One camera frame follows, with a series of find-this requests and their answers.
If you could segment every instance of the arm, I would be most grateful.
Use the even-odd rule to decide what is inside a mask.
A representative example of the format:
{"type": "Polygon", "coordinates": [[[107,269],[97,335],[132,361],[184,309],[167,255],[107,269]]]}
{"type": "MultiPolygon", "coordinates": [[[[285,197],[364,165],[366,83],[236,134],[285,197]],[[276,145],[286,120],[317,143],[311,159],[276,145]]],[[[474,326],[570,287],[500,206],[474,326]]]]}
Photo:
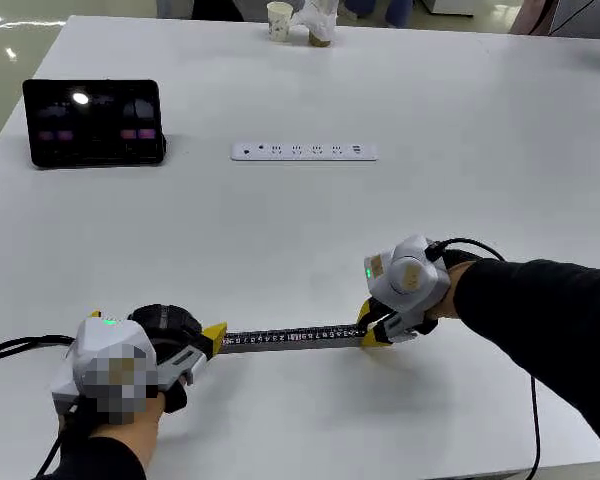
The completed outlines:
{"type": "Polygon", "coordinates": [[[67,455],[49,480],[145,480],[156,447],[158,423],[165,407],[162,393],[147,399],[146,411],[136,413],[133,423],[101,425],[90,438],[67,455]]]}
{"type": "Polygon", "coordinates": [[[459,317],[577,408],[600,437],[600,270],[479,260],[429,313],[459,317]]]}

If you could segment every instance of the black strap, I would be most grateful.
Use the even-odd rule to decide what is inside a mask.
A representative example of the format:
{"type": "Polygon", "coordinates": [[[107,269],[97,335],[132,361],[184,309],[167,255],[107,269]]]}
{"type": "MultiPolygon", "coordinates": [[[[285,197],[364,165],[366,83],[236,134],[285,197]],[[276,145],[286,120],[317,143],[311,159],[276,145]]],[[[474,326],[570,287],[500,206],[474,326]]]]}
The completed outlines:
{"type": "Polygon", "coordinates": [[[36,348],[71,345],[72,337],[66,335],[42,335],[41,337],[14,338],[0,343],[0,359],[36,348]]]}

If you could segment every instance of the paper cup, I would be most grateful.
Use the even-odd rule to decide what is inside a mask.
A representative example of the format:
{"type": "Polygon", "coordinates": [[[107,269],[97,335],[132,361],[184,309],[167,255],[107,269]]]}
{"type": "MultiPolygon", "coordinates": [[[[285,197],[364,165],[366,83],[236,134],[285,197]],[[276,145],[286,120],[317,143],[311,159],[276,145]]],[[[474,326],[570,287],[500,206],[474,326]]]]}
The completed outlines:
{"type": "Polygon", "coordinates": [[[286,2],[267,3],[269,14],[269,38],[274,42],[284,42],[289,36],[289,24],[293,7],[286,2]]]}

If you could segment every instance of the wrist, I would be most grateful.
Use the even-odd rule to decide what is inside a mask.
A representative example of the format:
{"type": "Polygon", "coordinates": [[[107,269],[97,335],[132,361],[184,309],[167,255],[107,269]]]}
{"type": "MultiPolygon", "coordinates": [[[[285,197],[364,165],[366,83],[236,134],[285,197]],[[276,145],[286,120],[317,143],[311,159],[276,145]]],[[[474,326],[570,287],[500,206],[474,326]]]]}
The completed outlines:
{"type": "Polygon", "coordinates": [[[439,318],[458,318],[458,312],[453,299],[456,294],[456,287],[462,275],[473,265],[475,261],[468,261],[454,265],[448,270],[449,274],[449,289],[445,294],[444,298],[436,305],[431,307],[426,312],[427,318],[432,320],[438,320],[439,318]]]}

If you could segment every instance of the white table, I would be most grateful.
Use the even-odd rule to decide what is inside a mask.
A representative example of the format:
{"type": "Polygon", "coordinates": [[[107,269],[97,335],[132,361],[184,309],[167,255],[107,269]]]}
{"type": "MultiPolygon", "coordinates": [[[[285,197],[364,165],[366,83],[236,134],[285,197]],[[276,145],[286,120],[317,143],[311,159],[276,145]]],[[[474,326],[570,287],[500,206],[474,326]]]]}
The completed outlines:
{"type": "MultiPolygon", "coordinates": [[[[37,76],[155,79],[169,156],[36,171],[16,106],[0,135],[0,341],[154,302],[232,330],[350,322],[363,257],[413,232],[600,266],[600,41],[341,28],[313,49],[266,30],[69,20],[37,76]],[[269,139],[373,142],[381,158],[228,158],[269,139]]],[[[0,479],[43,460],[63,353],[0,361],[0,479]]],[[[380,351],[225,356],[189,395],[151,478],[402,480],[533,460],[528,376],[460,322],[380,351]]],[[[544,387],[539,402],[543,465],[600,460],[577,412],[544,387]]]]}

